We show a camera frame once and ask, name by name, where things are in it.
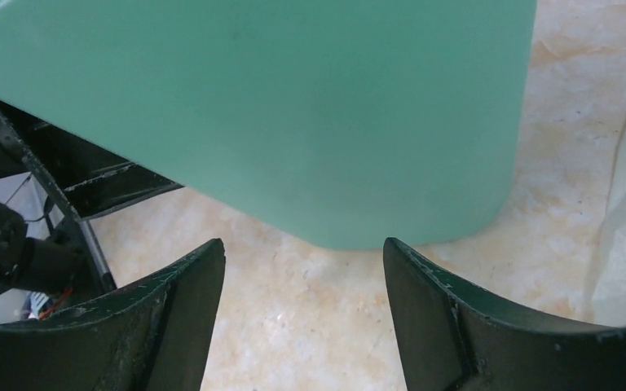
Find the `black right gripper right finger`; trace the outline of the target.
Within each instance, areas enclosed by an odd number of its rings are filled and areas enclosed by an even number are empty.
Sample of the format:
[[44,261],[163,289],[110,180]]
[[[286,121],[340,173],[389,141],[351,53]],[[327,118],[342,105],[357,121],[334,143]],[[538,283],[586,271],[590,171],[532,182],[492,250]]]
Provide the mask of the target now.
[[384,243],[386,290],[410,390],[626,390],[626,327],[534,310]]

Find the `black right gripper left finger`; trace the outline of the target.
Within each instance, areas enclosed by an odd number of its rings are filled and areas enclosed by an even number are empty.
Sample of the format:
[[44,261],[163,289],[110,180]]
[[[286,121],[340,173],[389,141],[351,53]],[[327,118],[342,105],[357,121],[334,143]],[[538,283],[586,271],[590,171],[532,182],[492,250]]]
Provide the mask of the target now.
[[0,325],[0,390],[198,390],[225,274],[211,239],[48,319]]

